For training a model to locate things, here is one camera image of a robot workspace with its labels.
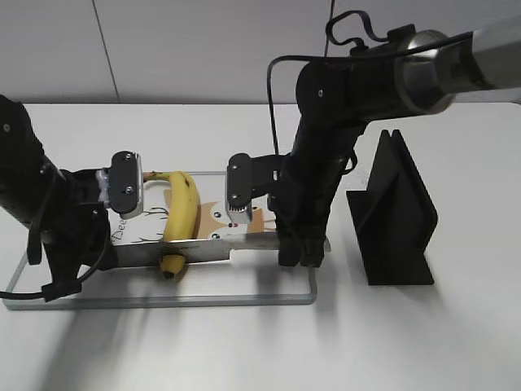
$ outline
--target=clear acrylic stand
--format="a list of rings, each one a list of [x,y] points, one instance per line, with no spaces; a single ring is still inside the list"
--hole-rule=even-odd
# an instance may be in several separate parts
[[[256,206],[257,220],[245,226],[230,226],[224,211],[225,173],[191,173],[197,183],[206,222],[204,237],[232,235],[250,230],[274,229],[273,217],[265,200]],[[164,229],[166,204],[164,184],[145,190],[143,215],[128,221],[111,216],[112,241],[131,244],[142,239],[160,239]],[[20,261],[7,287],[8,292],[34,292],[50,282],[46,260],[30,266]],[[306,305],[317,298],[317,281],[313,268],[286,268],[277,263],[271,250],[232,251],[229,260],[188,265],[186,272],[174,280],[165,280],[156,267],[116,268],[99,271],[83,286],[83,292],[55,301],[3,300],[9,310],[80,310],[159,307],[201,307],[224,305]]]

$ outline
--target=black cable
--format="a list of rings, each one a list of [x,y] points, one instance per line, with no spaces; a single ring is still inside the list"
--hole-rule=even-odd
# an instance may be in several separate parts
[[[105,254],[107,253],[107,250],[109,248],[109,244],[111,242],[111,235],[110,235],[110,224],[106,224],[105,229],[105,241],[103,242],[103,249],[101,253],[98,256],[98,259],[96,259],[96,262],[83,274],[81,275],[77,281],[79,283],[84,283],[87,279],[89,279],[94,272],[99,268],[101,265],[101,262],[103,260],[103,257],[105,257]],[[43,292],[31,292],[31,293],[25,293],[25,292],[5,292],[0,291],[0,299],[7,299],[7,300],[35,300],[35,299],[42,299],[44,298]]]
[[[39,265],[42,262],[42,222],[47,204],[55,190],[56,186],[56,173],[49,167],[43,167],[43,174],[50,173],[50,185],[47,187],[46,194],[43,196],[42,203],[40,204],[38,211],[31,221],[29,227],[29,233],[27,238],[27,259],[29,265]]]
[[[335,27],[335,24],[337,24],[341,20],[344,20],[344,19],[348,18],[351,15],[358,15],[358,16],[360,16],[360,19],[361,19],[361,22],[364,25],[364,30],[366,31],[367,37],[369,37],[370,39],[372,39],[375,42],[388,42],[389,41],[387,38],[380,38],[380,37],[376,36],[376,34],[374,33],[374,30],[373,30],[373,26],[371,25],[371,18],[369,17],[369,14],[367,12],[365,12],[365,11],[356,11],[356,10],[355,11],[343,12],[342,14],[334,17],[329,22],[327,22],[327,24],[326,24],[326,37],[327,37],[328,41],[330,41],[334,45],[343,46],[343,45],[347,45],[347,44],[353,42],[353,40],[357,40],[357,39],[361,40],[361,38],[349,38],[349,39],[347,39],[345,41],[339,42],[335,38],[335,35],[333,34],[333,28]]]
[[[431,51],[433,49],[439,49],[444,46],[452,45],[454,43],[465,41],[466,39],[472,38],[472,32],[456,35],[454,37],[446,38],[444,40],[433,42],[428,45],[418,46],[414,49],[408,49],[406,51],[397,51],[395,53],[387,53],[381,55],[363,55],[363,52],[356,56],[350,57],[318,57],[315,55],[281,55],[276,59],[273,59],[269,65],[266,73],[266,89],[268,93],[268,106],[269,116],[271,120],[271,133],[274,140],[275,155],[278,155],[278,136],[277,128],[275,125],[275,114],[274,114],[274,99],[271,89],[271,76],[273,73],[274,66],[282,61],[301,61],[301,62],[313,62],[317,61],[321,64],[355,64],[365,63],[367,61],[380,61],[382,59],[398,59],[401,57],[407,57],[408,55],[416,55],[424,51]]]
[[[105,257],[105,254],[107,253],[107,250],[110,247],[110,243],[111,243],[111,226],[107,220],[106,227],[105,227],[105,241],[103,242],[103,250],[99,254],[99,257],[96,260],[96,262],[93,263],[92,266],[83,275],[81,275],[78,278],[79,283],[84,283],[99,268],[99,266],[101,265],[101,262],[103,261],[103,257]]]
[[[302,261],[304,260],[304,256],[305,256],[305,253],[306,253],[306,246],[305,246],[304,241],[299,236],[299,234],[297,234],[295,228],[290,223],[289,218],[287,218],[287,216],[284,213],[280,212],[278,210],[278,208],[275,208],[274,212],[275,212],[275,215],[277,217],[280,217],[282,219],[282,222],[287,227],[287,229],[290,231],[291,236],[293,236],[293,240],[296,241],[299,244],[299,246],[300,246],[300,259],[299,259],[299,263],[302,264]]]
[[[357,167],[358,156],[357,156],[357,154],[356,154],[356,152],[354,150],[351,151],[351,156],[349,157],[349,160],[351,161],[351,167],[348,168],[348,169],[345,169],[342,172],[342,175],[347,175],[347,174],[351,173]]]

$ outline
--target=knife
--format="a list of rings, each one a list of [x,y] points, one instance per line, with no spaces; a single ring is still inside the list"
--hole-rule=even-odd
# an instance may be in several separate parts
[[[170,242],[143,242],[114,246],[118,256],[118,267],[157,266],[161,256],[179,254],[186,263],[224,261],[230,259],[232,250],[278,250],[276,232],[225,235],[220,239],[189,239]],[[324,249],[331,251],[326,239]]]

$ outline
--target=cartoon illustration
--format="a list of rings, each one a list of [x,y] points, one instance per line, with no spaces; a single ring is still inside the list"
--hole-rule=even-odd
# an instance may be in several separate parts
[[[195,237],[197,239],[219,239],[224,235],[275,231],[275,227],[266,227],[266,223],[274,225],[274,222],[274,219],[265,220],[263,209],[254,206],[253,219],[250,224],[247,226],[234,224],[226,215],[223,202],[207,202],[200,206]]]
[[[161,240],[164,224],[169,218],[170,211],[167,205],[171,196],[170,189],[162,191],[165,204],[157,198],[153,203],[157,206],[149,207],[137,219],[139,224],[127,225],[130,229],[128,237],[130,243],[156,242]],[[199,206],[198,220],[195,223],[194,239],[220,239],[224,235],[237,235],[254,232],[275,231],[275,220],[273,214],[265,209],[262,200],[254,200],[252,206],[252,222],[250,224],[234,224],[228,218],[224,201],[203,202]]]

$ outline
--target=banana stem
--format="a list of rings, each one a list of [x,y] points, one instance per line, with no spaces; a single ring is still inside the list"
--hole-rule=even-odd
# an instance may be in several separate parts
[[[161,173],[156,171],[151,171],[150,173],[143,173],[143,183],[148,181],[169,181],[170,172]]]

